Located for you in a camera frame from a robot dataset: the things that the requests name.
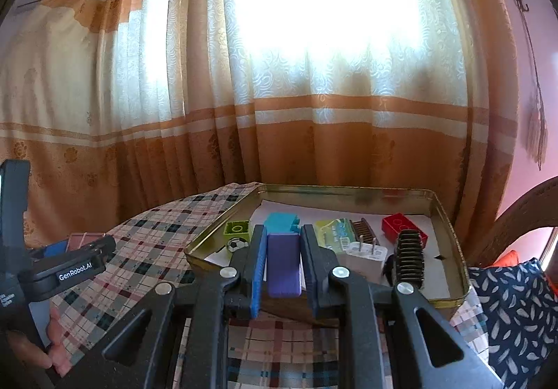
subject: human hand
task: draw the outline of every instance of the human hand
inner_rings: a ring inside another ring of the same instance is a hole
[[[13,353],[24,363],[40,368],[54,367],[60,376],[65,376],[71,369],[70,359],[66,348],[62,345],[63,329],[60,325],[58,309],[50,305],[50,322],[46,328],[46,335],[52,342],[48,354],[34,345],[19,331],[7,331],[6,336]]]

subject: table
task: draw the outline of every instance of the table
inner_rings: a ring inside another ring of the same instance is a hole
[[[107,270],[52,298],[65,330],[63,344],[75,364],[155,284],[180,286],[194,279],[183,249],[215,218],[258,184],[229,184],[169,202],[128,219],[109,233],[116,252]],[[473,290],[451,324],[488,362],[488,334]],[[188,323],[182,335],[174,386],[179,387]],[[382,340],[384,356],[387,348]],[[387,359],[386,383],[391,387]],[[229,389],[337,386],[337,330],[316,328],[262,312],[229,324]]]

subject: curtain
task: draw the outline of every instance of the curtain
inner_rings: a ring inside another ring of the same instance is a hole
[[[466,242],[512,154],[470,1],[43,0],[0,71],[26,238],[263,181],[429,188]]]

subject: brown comb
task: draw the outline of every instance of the brown comb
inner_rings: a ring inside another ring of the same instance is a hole
[[[362,236],[363,243],[378,244],[378,239],[376,238],[374,230],[372,230],[372,227],[370,227],[365,218],[362,217],[358,222],[350,220],[350,224],[353,227],[353,232],[357,239]]]

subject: soccer ball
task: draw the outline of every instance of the soccer ball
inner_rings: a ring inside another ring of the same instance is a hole
[[[236,252],[238,249],[242,249],[243,247],[248,247],[248,241],[244,238],[231,238],[227,242],[227,250],[229,252]]]

